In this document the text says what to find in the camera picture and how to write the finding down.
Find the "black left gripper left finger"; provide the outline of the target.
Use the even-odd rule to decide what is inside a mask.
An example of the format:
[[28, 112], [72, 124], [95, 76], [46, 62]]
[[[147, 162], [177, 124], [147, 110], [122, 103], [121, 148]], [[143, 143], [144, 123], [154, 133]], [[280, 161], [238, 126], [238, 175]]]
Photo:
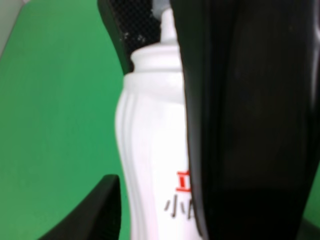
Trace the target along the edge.
[[122, 222], [120, 178], [105, 175], [42, 240], [118, 240]]

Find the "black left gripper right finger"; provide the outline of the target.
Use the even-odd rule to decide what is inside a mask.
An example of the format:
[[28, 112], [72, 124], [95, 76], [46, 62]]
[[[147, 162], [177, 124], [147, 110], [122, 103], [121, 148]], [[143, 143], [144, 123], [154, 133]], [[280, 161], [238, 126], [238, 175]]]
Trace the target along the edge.
[[317, 240], [320, 3], [173, 0], [191, 194], [205, 240]]

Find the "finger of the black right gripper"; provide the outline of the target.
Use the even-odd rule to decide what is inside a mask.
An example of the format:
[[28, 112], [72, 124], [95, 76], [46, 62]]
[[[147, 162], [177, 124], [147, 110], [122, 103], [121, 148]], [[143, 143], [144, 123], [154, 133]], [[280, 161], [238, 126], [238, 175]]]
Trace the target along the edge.
[[151, 0], [98, 0], [102, 22], [112, 40], [124, 74], [134, 69], [131, 54], [160, 41], [160, 21]]

